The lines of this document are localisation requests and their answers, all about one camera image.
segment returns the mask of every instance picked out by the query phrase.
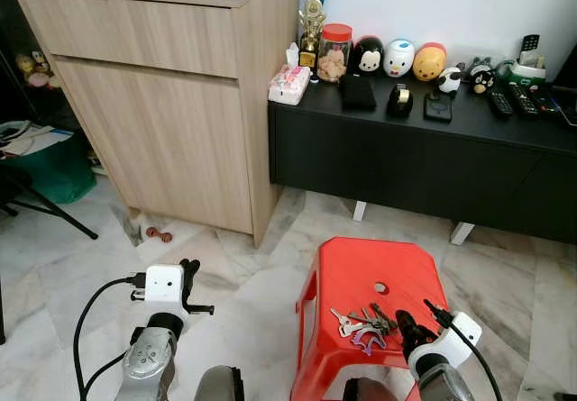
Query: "wooden cabinet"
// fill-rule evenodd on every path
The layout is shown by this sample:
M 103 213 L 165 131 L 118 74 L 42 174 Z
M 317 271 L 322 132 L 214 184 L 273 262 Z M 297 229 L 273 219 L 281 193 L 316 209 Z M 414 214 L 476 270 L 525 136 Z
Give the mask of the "wooden cabinet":
M 57 63 L 129 206 L 252 232 L 236 82 Z
M 269 182 L 267 94 L 298 0 L 18 0 L 126 206 L 246 232 Z

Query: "black cable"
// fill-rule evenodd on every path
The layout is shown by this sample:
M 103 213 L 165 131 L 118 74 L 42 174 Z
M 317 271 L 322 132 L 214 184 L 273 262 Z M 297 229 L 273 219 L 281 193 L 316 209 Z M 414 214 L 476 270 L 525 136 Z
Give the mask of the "black cable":
M 80 340 L 80 330 L 82 329 L 82 323 L 84 323 L 84 319 L 87 317 L 88 311 L 90 310 L 90 306 L 94 304 L 96 299 L 100 296 L 100 294 L 105 291 L 107 288 L 111 286 L 115 286 L 116 284 L 131 284 L 133 282 L 133 277 L 128 278 L 119 278 L 115 279 L 114 281 L 107 282 L 103 286 L 101 286 L 90 300 L 84 307 L 80 318 L 78 319 L 78 323 L 76 325 L 76 331 L 74 331 L 74 341 L 72 342 L 72 354 L 74 355 L 74 370 L 76 371 L 76 380 L 78 383 L 78 393 L 80 394 L 80 401 L 86 401 L 87 393 L 84 387 L 84 379 L 82 378 L 82 368 L 80 368 L 80 354 L 78 353 L 78 342 Z
M 96 379 L 100 377 L 100 374 L 102 374 L 107 369 L 113 367 L 115 364 L 120 362 L 123 359 L 124 354 L 126 354 L 126 351 L 124 351 L 123 353 L 121 353 L 119 356 L 115 357 L 111 361 L 109 361 L 106 365 L 104 365 L 104 367 L 102 367 L 101 369 L 99 369 L 97 372 L 94 373 L 94 375 L 90 378 L 90 380 L 87 382 L 86 387 L 84 388 L 84 396 L 88 396 L 88 391 L 90 390 L 90 387 L 93 385 L 93 383 L 96 381 Z
M 457 329 L 457 326 L 455 326 L 453 323 L 450 323 L 449 327 L 451 329 L 453 329 L 457 335 L 459 335 L 459 338 L 461 338 L 463 340 L 463 342 L 465 344 L 467 344 L 467 347 L 469 347 L 471 349 L 471 351 L 473 352 L 473 354 L 477 357 L 477 359 L 481 363 L 483 369 L 485 369 L 485 373 L 487 374 L 487 377 L 489 378 L 490 385 L 493 387 L 493 392 L 495 392 L 495 397 L 497 398 L 498 401 L 502 401 L 503 398 L 501 398 L 499 386 L 497 386 L 497 381 L 493 377 L 493 373 L 490 372 L 489 364 L 481 356 L 481 353 L 477 350 L 477 348 L 474 345 L 472 345 L 472 343 L 467 339 L 467 337 L 465 335 L 463 335 L 463 333 L 459 329 Z

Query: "red jar lid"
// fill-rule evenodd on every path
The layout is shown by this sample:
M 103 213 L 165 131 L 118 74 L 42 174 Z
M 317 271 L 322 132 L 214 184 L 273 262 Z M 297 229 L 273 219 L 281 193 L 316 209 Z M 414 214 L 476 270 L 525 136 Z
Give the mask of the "red jar lid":
M 323 27 L 323 39 L 332 42 L 353 40 L 353 28 L 346 24 L 327 24 Z

